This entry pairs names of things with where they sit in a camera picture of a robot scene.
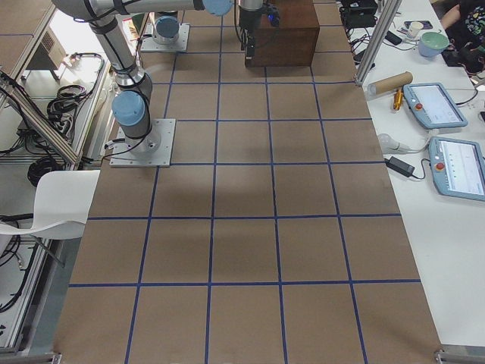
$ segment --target green bowl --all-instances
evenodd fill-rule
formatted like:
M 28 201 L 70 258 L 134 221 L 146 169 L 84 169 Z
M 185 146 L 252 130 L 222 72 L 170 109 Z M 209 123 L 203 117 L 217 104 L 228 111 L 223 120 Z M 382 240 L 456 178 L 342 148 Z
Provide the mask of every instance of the green bowl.
M 449 40 L 441 33 L 428 32 L 421 36 L 418 50 L 424 57 L 433 57 L 449 46 Z

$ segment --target yellow screwdriver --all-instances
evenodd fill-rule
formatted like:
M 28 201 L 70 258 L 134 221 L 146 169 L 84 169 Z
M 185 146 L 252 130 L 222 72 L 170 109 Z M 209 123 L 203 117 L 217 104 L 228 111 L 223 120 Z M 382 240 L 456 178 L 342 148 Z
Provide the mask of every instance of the yellow screwdriver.
M 399 87 L 397 89 L 397 92 L 394 94 L 394 105 L 393 105 L 394 110 L 398 111 L 401 108 L 403 96 L 404 94 L 402 92 L 402 87 Z

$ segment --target white table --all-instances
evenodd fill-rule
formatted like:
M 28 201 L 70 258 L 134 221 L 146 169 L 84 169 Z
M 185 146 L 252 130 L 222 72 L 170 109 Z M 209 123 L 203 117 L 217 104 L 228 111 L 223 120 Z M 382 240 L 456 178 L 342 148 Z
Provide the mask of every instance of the white table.
M 394 19 L 391 31 L 396 34 L 405 20 L 429 20 L 431 31 L 443 31 L 427 0 L 403 0 L 401 15 Z M 355 30 L 352 38 L 364 30 Z M 402 43 L 400 48 L 410 45 Z M 413 73 L 413 83 L 441 82 L 456 102 L 469 99 L 473 85 L 462 68 L 447 67 L 441 56 L 422 57 L 417 49 L 403 52 L 382 45 L 364 82 Z M 393 94 L 368 95 L 368 107 L 377 134 L 388 133 L 395 140 L 420 149 L 427 137 L 406 103 L 400 111 L 392 110 Z M 441 130 L 440 136 L 479 142 L 485 153 L 485 122 L 479 112 L 485 110 L 485 92 L 461 107 L 469 125 Z M 422 175 L 421 160 L 427 150 L 397 158 L 416 167 Z M 429 167 L 423 181 L 413 181 L 389 170 L 416 264 L 440 341 L 445 345 L 485 347 L 485 203 L 441 196 L 433 185 Z

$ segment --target wooden box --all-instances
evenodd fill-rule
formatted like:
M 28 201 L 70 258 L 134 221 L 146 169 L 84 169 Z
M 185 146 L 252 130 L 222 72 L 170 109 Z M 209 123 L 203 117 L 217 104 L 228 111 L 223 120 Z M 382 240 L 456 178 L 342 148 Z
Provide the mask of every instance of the wooden box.
M 261 26 L 255 31 L 255 56 L 246 59 L 246 67 L 310 66 L 320 32 L 313 0 L 270 2 L 280 12 L 280 29 L 262 17 Z

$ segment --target phone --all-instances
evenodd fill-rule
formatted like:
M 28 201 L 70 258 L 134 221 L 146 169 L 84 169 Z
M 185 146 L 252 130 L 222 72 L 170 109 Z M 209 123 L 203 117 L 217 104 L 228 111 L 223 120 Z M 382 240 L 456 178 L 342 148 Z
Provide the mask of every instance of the phone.
M 413 21 L 417 21 L 417 22 L 423 24 L 423 29 L 433 29 L 433 25 L 431 24 L 431 22 L 429 20 L 413 20 Z M 406 27 L 406 29 L 409 29 L 409 24 L 411 24 L 413 21 L 405 21 L 404 22 L 404 26 Z

